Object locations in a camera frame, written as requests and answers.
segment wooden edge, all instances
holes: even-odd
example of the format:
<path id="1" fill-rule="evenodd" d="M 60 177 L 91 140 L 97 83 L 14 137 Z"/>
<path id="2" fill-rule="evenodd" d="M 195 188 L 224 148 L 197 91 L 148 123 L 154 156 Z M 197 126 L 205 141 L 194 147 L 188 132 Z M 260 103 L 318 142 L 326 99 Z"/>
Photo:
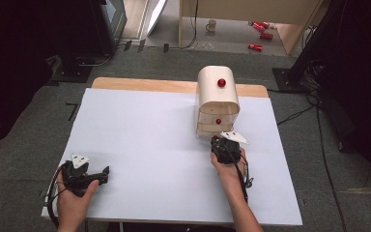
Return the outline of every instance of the wooden edge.
<path id="1" fill-rule="evenodd" d="M 98 77 L 92 84 L 94 89 L 115 89 L 134 91 L 153 91 L 171 93 L 196 93 L 197 82 L 177 80 L 154 80 Z M 263 85 L 236 84 L 237 95 L 242 97 L 268 98 L 267 88 Z"/>

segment human hand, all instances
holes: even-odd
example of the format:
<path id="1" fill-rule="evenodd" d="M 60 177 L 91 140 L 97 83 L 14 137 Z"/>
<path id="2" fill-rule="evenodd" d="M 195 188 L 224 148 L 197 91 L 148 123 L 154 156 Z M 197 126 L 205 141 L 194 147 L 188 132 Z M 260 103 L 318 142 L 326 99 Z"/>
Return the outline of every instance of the human hand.
<path id="1" fill-rule="evenodd" d="M 245 160 L 246 160 L 245 149 L 240 147 L 240 150 L 242 158 L 237 163 L 237 166 L 240 169 L 241 173 L 243 174 L 243 177 L 245 177 Z M 215 167 L 224 188 L 225 189 L 233 188 L 234 185 L 238 185 L 239 186 L 238 189 L 240 189 L 241 188 L 240 178 L 238 176 L 237 169 L 234 163 L 231 164 L 220 163 L 216 159 L 216 155 L 214 153 L 211 153 L 211 158 L 212 164 Z"/>
<path id="2" fill-rule="evenodd" d="M 65 189 L 62 171 L 57 177 L 57 185 L 58 192 L 61 192 L 57 201 L 58 231 L 77 231 L 79 225 L 86 218 L 90 200 L 98 189 L 99 181 L 95 180 L 90 183 L 82 197 L 78 197 L 70 190 Z"/>

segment red knob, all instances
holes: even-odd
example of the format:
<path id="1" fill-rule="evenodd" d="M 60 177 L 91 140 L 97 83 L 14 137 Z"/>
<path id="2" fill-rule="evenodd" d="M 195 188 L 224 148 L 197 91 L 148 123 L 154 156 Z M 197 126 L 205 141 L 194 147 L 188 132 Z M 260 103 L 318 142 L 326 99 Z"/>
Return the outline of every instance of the red knob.
<path id="1" fill-rule="evenodd" d="M 219 81 L 216 83 L 218 84 L 218 87 L 222 88 L 225 86 L 227 82 L 225 82 L 225 80 L 223 78 L 219 79 Z"/>

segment floor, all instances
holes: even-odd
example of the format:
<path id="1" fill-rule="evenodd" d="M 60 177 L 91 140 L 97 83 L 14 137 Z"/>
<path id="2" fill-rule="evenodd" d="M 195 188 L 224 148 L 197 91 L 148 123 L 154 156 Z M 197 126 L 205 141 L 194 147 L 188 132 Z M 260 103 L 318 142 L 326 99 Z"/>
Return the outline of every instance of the floor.
<path id="1" fill-rule="evenodd" d="M 138 40 L 133 40 L 132 44 L 138 44 L 139 40 L 145 40 L 146 46 L 161 46 L 169 44 L 170 47 L 178 47 L 179 34 L 179 1 L 167 1 L 167 4 L 157 22 L 153 32 L 147 36 L 147 29 L 150 23 L 153 9 L 158 0 L 150 0 L 149 10 L 145 17 L 142 33 Z M 288 56 L 280 40 L 277 29 L 267 29 L 267 33 L 273 34 L 271 41 L 260 40 L 260 33 L 248 25 L 247 21 L 233 21 L 216 19 L 214 32 L 206 30 L 209 23 L 208 18 L 197 18 L 196 20 L 196 42 L 192 44 L 192 49 L 210 50 L 221 52 Z M 194 36 L 194 18 L 183 18 L 183 39 L 182 47 L 190 44 Z M 248 49 L 249 43 L 260 44 L 263 50 L 255 51 Z M 302 51 L 301 44 L 289 56 L 298 57 Z"/>

